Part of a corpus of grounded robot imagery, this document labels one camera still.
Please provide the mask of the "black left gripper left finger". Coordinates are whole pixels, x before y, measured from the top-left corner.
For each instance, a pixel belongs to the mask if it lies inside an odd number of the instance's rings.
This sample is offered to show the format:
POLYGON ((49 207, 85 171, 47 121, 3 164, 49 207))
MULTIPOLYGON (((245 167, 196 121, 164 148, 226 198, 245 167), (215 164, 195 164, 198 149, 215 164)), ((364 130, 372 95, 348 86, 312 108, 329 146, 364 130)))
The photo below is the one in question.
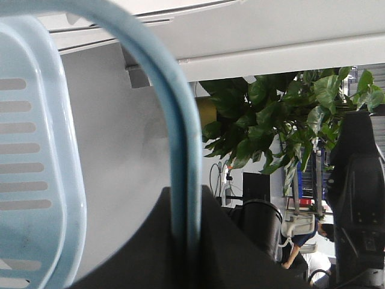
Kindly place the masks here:
POLYGON ((72 288, 178 288, 171 236, 170 188, 161 194, 138 231, 111 258, 72 288))

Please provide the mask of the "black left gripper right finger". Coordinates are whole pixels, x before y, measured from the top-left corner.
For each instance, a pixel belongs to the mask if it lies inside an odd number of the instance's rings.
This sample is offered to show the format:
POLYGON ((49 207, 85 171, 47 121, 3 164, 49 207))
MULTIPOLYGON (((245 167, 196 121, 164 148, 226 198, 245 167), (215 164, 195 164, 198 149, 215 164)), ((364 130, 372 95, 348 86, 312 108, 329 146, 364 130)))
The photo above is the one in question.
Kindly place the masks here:
POLYGON ((199 288, 309 288, 262 252, 202 186, 199 288))

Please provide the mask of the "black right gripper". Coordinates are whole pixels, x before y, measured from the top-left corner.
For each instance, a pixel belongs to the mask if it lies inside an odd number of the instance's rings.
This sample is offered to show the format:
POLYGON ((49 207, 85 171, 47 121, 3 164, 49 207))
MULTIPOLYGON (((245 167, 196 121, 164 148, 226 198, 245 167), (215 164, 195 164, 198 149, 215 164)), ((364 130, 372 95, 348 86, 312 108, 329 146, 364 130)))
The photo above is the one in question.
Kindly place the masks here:
POLYGON ((384 282, 384 160, 366 111, 346 113, 330 153, 336 281, 384 282))

